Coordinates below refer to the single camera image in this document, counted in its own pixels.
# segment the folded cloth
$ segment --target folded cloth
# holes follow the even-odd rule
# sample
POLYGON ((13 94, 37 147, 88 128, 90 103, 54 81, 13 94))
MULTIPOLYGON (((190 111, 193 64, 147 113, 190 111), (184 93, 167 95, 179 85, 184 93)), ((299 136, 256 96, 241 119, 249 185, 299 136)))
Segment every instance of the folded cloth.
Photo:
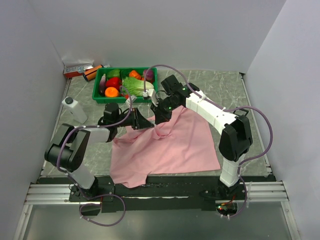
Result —
POLYGON ((220 169, 208 122, 190 109, 178 107, 169 122, 154 128, 126 131, 112 144, 110 176, 115 184, 134 188, 145 184, 149 174, 220 169))

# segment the green crate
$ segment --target green crate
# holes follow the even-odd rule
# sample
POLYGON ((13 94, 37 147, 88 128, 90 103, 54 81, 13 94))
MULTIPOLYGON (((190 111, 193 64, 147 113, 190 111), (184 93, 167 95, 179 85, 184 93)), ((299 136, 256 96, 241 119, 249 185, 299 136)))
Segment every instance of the green crate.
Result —
MULTIPOLYGON (((148 67, 101 67, 97 70, 96 72, 96 77, 95 77, 95 82, 94 82, 94 87, 93 87, 93 93, 92 93, 92 99, 95 100, 98 104, 107 104, 107 103, 125 103, 126 98, 123 96, 118 96, 118 97, 106 97, 106 96, 101 96, 99 94, 99 83, 104 74, 107 74, 108 72, 114 70, 114 69, 120 69, 120 74, 123 72, 123 70, 128 70, 128 69, 133 69, 136 70, 140 75, 143 75, 144 70, 148 69, 148 67)), ((157 92, 158 91, 158 78, 157 78, 157 69, 154 67, 152 69, 153 74, 154 74, 154 90, 157 92)), ((137 96, 136 100, 134 101, 135 103, 150 103, 151 99, 145 100, 142 96, 137 96)))

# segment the white bottle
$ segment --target white bottle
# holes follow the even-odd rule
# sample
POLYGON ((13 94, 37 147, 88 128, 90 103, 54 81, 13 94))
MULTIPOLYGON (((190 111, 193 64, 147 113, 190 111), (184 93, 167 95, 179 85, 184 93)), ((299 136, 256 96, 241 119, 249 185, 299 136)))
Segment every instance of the white bottle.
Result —
POLYGON ((74 120, 81 124, 84 124, 85 121, 87 121, 88 117, 78 101, 67 96, 65 99, 63 99, 62 104, 68 111, 70 111, 74 120))

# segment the marble tabletop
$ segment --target marble tabletop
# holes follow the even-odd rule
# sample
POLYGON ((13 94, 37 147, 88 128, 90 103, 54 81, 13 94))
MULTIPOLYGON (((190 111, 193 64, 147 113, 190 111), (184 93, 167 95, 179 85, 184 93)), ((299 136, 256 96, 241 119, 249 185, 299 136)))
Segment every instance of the marble tabletop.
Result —
MULTIPOLYGON (((208 98, 219 105, 226 107, 227 109, 249 104, 241 75, 238 72, 182 70, 182 73, 191 83, 199 87, 204 94, 208 96, 208 98)), ((163 69, 158 69, 158 81, 162 81, 171 74, 174 74, 179 81, 184 82, 182 77, 174 71, 163 69)), ((82 76, 74 77, 71 80, 67 90, 67 96, 77 100, 81 104, 84 112, 87 114, 88 120, 85 122, 86 125, 97 124, 99 118, 102 117, 105 108, 104 104, 97 104, 92 99, 94 82, 94 80, 86 82, 82 76)), ((125 103, 120 103, 119 106, 123 110, 127 108, 125 103)), ((150 110, 149 103, 134 103, 133 107, 138 107, 141 114, 146 118, 153 115, 153 112, 150 110)), ((255 126, 251 112, 248 114, 248 118, 250 120, 253 144, 250 147, 249 152, 246 154, 246 157, 252 157, 261 153, 262 148, 259 142, 257 127, 255 126)), ((73 120, 71 113, 66 111, 64 108, 62 108, 57 127, 59 127, 62 123, 79 126, 79 123, 73 120)), ((211 125, 210 129, 218 161, 222 167, 223 157, 218 149, 220 135, 211 125)), ((124 127, 118 128, 117 137, 122 136, 125 132, 126 130, 124 127)), ((92 174, 96 176, 107 176, 109 175, 111 164, 111 151, 112 143, 110 142, 91 144, 86 149, 84 164, 88 167, 92 174)), ((221 170, 214 170, 178 174, 158 174, 158 176, 219 176, 220 174, 221 170)), ((267 176, 268 172, 266 169, 265 159, 260 157, 245 163, 242 166, 241 174, 244 176, 267 176)), ((48 162, 45 164, 42 177, 55 177, 61 175, 62 173, 57 171, 53 165, 48 162)))

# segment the white wall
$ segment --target white wall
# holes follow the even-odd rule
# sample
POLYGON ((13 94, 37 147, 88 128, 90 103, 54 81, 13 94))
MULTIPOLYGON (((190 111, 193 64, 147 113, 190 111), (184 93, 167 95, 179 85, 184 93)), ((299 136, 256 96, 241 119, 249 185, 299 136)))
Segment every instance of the white wall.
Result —
POLYGON ((0 23, 0 239, 10 240, 40 174, 66 80, 29 2, 1 1, 0 23))
MULTIPOLYGON (((320 239, 320 1, 287 0, 247 74, 251 102, 269 117, 268 154, 304 240, 320 239)), ((265 145, 268 129, 259 117, 265 145)))
POLYGON ((29 0, 69 66, 246 72, 285 0, 29 0))

